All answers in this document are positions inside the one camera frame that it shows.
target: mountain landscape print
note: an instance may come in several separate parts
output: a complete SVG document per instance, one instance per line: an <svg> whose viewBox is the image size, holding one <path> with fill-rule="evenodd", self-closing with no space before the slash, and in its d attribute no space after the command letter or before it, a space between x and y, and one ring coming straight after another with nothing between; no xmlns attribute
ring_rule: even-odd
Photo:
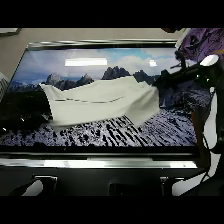
<svg viewBox="0 0 224 224"><path fill-rule="evenodd" d="M41 91L40 83L68 90L95 80L134 76L149 85L164 69L178 64L173 48L111 48L25 52L8 92ZM105 58L107 65L65 66L66 59Z"/></svg>

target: purple bag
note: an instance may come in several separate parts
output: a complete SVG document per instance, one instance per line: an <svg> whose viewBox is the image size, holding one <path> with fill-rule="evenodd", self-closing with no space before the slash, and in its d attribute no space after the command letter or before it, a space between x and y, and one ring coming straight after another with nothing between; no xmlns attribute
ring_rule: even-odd
<svg viewBox="0 0 224 224"><path fill-rule="evenodd" d="M179 51L185 59L202 61L211 54L224 59L224 28L191 28Z"/></svg>

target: towel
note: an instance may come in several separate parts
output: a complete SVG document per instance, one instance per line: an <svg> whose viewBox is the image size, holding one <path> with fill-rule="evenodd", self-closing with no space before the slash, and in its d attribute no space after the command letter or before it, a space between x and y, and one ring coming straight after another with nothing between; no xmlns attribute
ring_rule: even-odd
<svg viewBox="0 0 224 224"><path fill-rule="evenodd" d="M146 82L138 83L133 76L114 80L98 80L91 84L61 91L40 84L52 112L53 127L126 116L139 126L159 112L159 92Z"/></svg>

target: purple cloth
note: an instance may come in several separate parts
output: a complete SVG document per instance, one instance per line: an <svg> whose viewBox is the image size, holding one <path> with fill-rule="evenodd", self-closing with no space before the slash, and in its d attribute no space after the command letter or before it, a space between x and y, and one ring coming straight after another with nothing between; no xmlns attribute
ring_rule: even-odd
<svg viewBox="0 0 224 224"><path fill-rule="evenodd" d="M211 54L219 54L223 60L224 28L191 28L179 51L185 59L196 62L202 61Z"/></svg>

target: sky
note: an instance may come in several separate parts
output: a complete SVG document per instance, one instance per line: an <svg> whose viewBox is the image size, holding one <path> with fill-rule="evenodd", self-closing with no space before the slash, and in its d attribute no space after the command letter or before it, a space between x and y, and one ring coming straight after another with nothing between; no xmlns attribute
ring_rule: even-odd
<svg viewBox="0 0 224 224"><path fill-rule="evenodd" d="M160 75L161 70L169 70L179 62L175 59L174 48L108 48L26 51L13 81L24 84L38 84L46 81L50 74L58 74L61 79L78 80L86 73L94 80L101 79L108 67L123 67L131 75L143 70L149 76ZM65 66L66 59L106 58L107 65ZM154 60L157 66L150 67Z"/></svg>

